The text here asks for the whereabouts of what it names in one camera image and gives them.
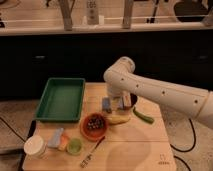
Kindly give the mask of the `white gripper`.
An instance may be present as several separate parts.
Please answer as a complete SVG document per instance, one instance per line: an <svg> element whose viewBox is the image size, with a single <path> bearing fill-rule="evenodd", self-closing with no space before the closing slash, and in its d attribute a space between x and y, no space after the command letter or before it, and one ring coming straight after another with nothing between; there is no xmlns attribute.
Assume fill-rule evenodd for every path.
<svg viewBox="0 0 213 171"><path fill-rule="evenodd" d="M123 91L112 85L107 85L107 95L110 100L110 106L112 110L122 110L123 104Z"/></svg>

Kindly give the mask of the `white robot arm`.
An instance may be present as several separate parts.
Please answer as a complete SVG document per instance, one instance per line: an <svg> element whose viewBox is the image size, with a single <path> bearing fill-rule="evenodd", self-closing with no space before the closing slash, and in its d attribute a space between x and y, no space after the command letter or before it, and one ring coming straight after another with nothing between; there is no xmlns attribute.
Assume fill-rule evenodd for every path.
<svg viewBox="0 0 213 171"><path fill-rule="evenodd" d="M138 76L134 70L134 61L124 56L104 72L110 97L119 97L127 91L167 105L213 129L213 91Z"/></svg>

